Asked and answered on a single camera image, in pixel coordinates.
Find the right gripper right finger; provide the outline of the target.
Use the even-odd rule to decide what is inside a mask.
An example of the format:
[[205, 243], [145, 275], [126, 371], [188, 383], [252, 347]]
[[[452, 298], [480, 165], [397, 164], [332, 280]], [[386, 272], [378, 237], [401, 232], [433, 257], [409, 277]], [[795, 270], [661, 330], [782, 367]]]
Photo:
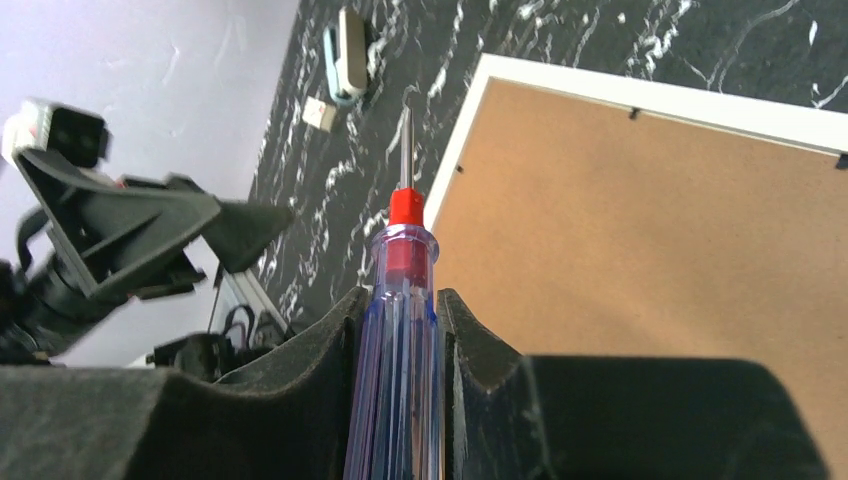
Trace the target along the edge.
[[451, 479], [827, 479], [780, 381], [740, 359], [523, 355], [452, 289]]

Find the blue red screwdriver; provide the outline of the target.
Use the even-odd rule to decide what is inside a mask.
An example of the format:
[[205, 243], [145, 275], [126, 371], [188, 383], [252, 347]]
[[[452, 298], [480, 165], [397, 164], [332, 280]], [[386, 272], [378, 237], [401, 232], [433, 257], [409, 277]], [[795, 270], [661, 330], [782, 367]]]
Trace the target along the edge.
[[414, 185], [414, 120], [404, 108], [400, 181], [372, 242], [376, 274], [362, 323], [346, 479], [439, 479], [444, 470], [444, 334], [434, 309], [439, 256]]

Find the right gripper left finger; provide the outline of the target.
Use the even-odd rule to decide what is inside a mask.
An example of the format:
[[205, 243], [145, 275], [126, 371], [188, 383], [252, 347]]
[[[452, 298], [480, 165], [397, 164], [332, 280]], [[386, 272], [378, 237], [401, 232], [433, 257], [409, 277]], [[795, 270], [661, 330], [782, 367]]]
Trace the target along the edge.
[[205, 383], [163, 369], [1, 371], [5, 479], [338, 479], [351, 412], [351, 289], [317, 323]]

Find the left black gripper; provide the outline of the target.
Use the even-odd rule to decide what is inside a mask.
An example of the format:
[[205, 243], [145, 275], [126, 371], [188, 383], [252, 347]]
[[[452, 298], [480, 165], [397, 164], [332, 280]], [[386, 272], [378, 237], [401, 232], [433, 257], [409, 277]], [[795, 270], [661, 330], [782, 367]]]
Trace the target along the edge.
[[[183, 250], [219, 216], [214, 197], [103, 183], [53, 151], [25, 149], [15, 163], [43, 209], [18, 224], [19, 266], [1, 261], [3, 361], [48, 361], [129, 301], [192, 293], [206, 279]], [[48, 219], [58, 255], [28, 277], [28, 242]]]

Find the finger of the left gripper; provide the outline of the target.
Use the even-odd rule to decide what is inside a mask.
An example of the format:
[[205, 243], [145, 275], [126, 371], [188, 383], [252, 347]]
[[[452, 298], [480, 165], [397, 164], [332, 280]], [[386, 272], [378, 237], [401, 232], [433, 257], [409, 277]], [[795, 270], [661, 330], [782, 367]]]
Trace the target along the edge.
[[208, 224], [195, 228], [178, 243], [178, 250], [201, 238], [229, 273], [243, 272], [256, 264], [267, 245], [280, 237], [294, 221], [285, 205], [252, 203], [213, 198], [218, 214]]

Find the white picture frame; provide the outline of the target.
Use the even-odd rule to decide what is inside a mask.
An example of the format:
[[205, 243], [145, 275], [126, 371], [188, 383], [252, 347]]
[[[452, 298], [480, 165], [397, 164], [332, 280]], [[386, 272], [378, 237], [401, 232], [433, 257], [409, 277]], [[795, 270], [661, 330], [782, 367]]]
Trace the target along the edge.
[[846, 151], [843, 113], [486, 54], [435, 280], [524, 353], [757, 361], [843, 479]]

